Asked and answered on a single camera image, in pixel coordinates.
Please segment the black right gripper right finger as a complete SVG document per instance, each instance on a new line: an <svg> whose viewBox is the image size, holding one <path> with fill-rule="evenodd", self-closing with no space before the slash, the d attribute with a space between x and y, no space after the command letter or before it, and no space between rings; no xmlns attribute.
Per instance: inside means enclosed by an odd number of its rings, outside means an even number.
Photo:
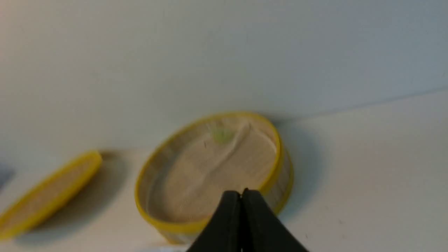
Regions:
<svg viewBox="0 0 448 252"><path fill-rule="evenodd" d="M307 252L287 230L257 190L245 189L241 196L242 252Z"/></svg>

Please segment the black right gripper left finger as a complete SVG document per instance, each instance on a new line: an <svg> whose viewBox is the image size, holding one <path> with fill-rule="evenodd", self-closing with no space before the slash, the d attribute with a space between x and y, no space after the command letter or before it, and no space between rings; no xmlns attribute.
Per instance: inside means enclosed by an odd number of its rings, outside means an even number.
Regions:
<svg viewBox="0 0 448 252"><path fill-rule="evenodd" d="M240 252L240 213L240 193L225 191L208 224L187 251Z"/></svg>

